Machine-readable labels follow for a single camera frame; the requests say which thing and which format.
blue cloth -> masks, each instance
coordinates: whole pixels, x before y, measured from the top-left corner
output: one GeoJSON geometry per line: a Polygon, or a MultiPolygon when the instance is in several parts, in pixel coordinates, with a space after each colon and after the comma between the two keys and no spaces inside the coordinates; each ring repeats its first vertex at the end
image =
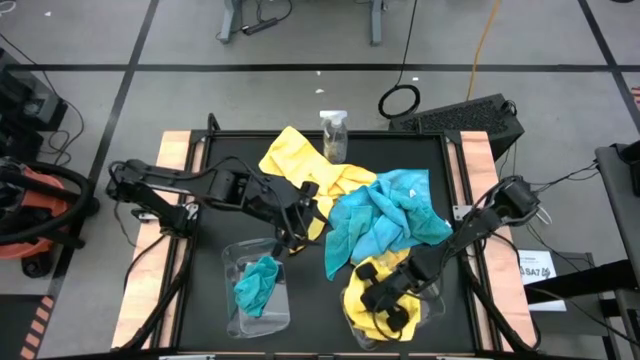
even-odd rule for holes
{"type": "Polygon", "coordinates": [[[242,280],[233,288],[238,307],[249,316],[262,316],[277,277],[278,264],[272,256],[263,256],[257,263],[247,265],[242,280]]]}
{"type": "Polygon", "coordinates": [[[359,264],[369,256],[400,251],[417,244],[436,245],[451,235],[451,227],[433,210],[428,170],[393,170],[378,174],[338,199],[329,214],[327,279],[349,260],[359,264]]]}

white paper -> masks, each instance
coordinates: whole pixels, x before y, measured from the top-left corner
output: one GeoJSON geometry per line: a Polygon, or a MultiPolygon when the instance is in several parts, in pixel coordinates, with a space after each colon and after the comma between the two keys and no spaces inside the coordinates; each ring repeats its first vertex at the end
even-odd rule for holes
{"type": "MultiPolygon", "coordinates": [[[[527,285],[556,277],[551,253],[548,251],[518,250],[520,254],[520,276],[527,285]]],[[[562,300],[529,305],[529,311],[567,311],[562,300]]]]}

yellow cloth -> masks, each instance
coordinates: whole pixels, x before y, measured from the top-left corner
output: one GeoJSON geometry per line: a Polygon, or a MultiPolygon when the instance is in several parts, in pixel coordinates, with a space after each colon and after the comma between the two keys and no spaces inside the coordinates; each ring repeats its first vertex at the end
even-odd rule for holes
{"type": "MultiPolygon", "coordinates": [[[[376,275],[376,279],[378,281],[382,281],[384,278],[391,274],[392,269],[386,266],[383,266],[377,259],[373,257],[369,257],[364,260],[359,266],[363,264],[371,263],[378,270],[378,274],[376,275]]],[[[356,275],[355,270],[351,274],[351,280],[349,280],[349,286],[344,292],[343,305],[345,312],[353,322],[353,327],[359,330],[364,331],[365,335],[370,339],[375,340],[387,340],[380,332],[376,329],[376,326],[373,323],[373,317],[371,313],[366,310],[362,301],[360,301],[360,297],[364,293],[364,290],[369,287],[370,281],[362,281],[356,275]]],[[[400,341],[409,341],[413,338],[413,334],[415,333],[416,326],[418,322],[420,322],[420,300],[404,295],[400,299],[398,299],[398,305],[402,306],[409,313],[409,322],[402,329],[402,338],[400,341]]],[[[392,332],[387,325],[387,318],[389,315],[386,311],[379,312],[375,314],[376,322],[378,323],[378,327],[385,335],[397,339],[400,335],[399,332],[392,332]]]]}
{"type": "MultiPolygon", "coordinates": [[[[333,202],[341,195],[349,194],[362,185],[370,185],[376,174],[355,165],[333,165],[316,151],[302,134],[288,126],[271,144],[260,161],[260,170],[267,174],[284,176],[300,188],[304,181],[318,184],[314,197],[318,209],[325,218],[333,202]]],[[[324,222],[313,219],[309,226],[309,239],[316,239],[322,232],[324,222]]]]}

black table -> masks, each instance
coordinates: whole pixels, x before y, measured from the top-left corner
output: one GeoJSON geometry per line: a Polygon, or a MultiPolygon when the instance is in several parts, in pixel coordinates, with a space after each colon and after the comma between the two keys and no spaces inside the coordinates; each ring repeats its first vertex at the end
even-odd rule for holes
{"type": "MultiPolygon", "coordinates": [[[[206,150],[203,165],[236,155],[257,167],[277,132],[223,132],[206,150]]],[[[319,132],[304,133],[321,149],[319,132]]],[[[350,132],[347,163],[381,173],[398,168],[430,170],[435,211],[452,221],[455,194],[452,188],[446,143],[442,134],[417,136],[392,132],[350,132]]],[[[234,168],[233,163],[225,165],[234,168]]],[[[207,209],[199,215],[190,281],[183,295],[176,323],[177,345],[183,351],[217,352],[363,352],[345,320],[339,294],[347,285],[352,267],[343,267],[333,282],[325,277],[323,248],[307,248],[283,261],[287,277],[291,322],[285,330],[253,339],[231,339],[221,252],[229,244],[264,238],[273,227],[240,213],[207,209]]],[[[324,235],[317,241],[324,243],[324,235]]],[[[413,341],[388,344],[378,352],[443,353],[472,352],[477,348],[475,311],[470,291],[459,279],[462,269],[451,261],[444,272],[443,299],[446,314],[416,331],[413,341]]]]}

clear bottle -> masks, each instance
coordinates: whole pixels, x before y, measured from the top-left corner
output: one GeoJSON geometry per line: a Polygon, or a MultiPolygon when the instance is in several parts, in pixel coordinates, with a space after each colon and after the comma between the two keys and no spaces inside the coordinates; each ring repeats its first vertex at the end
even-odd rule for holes
{"type": "Polygon", "coordinates": [[[347,126],[344,110],[320,111],[324,136],[324,157],[332,164],[342,164],[347,159],[347,126]]]}

